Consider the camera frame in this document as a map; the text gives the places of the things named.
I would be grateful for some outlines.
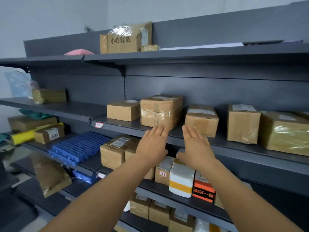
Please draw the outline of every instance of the pink object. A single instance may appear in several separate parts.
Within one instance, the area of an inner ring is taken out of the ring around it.
[[[76,50],[72,50],[64,55],[84,55],[84,54],[94,54],[92,52],[90,52],[89,50],[85,50],[85,49],[76,49]]]

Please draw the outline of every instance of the orange box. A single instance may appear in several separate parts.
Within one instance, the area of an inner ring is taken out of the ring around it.
[[[194,197],[206,200],[208,202],[214,202],[214,196],[216,191],[212,185],[201,175],[199,171],[195,173],[193,193]]]

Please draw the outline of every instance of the hand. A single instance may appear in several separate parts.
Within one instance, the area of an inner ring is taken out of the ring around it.
[[[208,142],[196,128],[182,127],[186,153],[178,153],[178,158],[189,167],[201,171],[213,164],[217,159]]]
[[[147,130],[137,146],[136,155],[144,158],[151,167],[157,166],[168,153],[165,149],[167,138],[168,129],[162,125]]]

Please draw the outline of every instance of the left hand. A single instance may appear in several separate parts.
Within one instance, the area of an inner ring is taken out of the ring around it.
[[[168,129],[164,126],[156,126],[147,130],[139,142],[136,155],[144,158],[151,167],[157,166],[167,155],[165,150]]]

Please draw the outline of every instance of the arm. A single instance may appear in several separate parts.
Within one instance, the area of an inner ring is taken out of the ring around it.
[[[219,162],[197,129],[183,126],[183,136],[186,153],[178,157],[211,183],[239,232],[302,231]]]
[[[112,231],[141,180],[167,154],[167,137],[163,126],[146,131],[132,158],[79,196],[41,232]]]

